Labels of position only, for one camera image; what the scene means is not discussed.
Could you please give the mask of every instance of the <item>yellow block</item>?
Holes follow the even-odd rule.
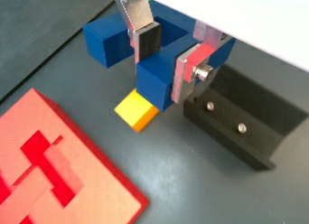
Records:
[[[115,112],[139,133],[155,118],[159,110],[136,92],[136,89],[127,95],[115,108]]]

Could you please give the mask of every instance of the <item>black bracket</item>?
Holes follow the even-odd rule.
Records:
[[[275,167],[268,158],[307,114],[290,102],[220,67],[206,92],[183,105],[184,117],[256,170]]]

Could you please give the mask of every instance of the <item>bolt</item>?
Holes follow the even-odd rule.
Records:
[[[243,123],[238,124],[238,132],[243,134],[246,132],[246,125]]]
[[[206,63],[202,63],[192,70],[194,77],[200,81],[206,81],[212,77],[212,70],[214,68],[211,66],[208,66]]]
[[[207,102],[207,110],[212,111],[215,109],[215,104],[212,102]]]

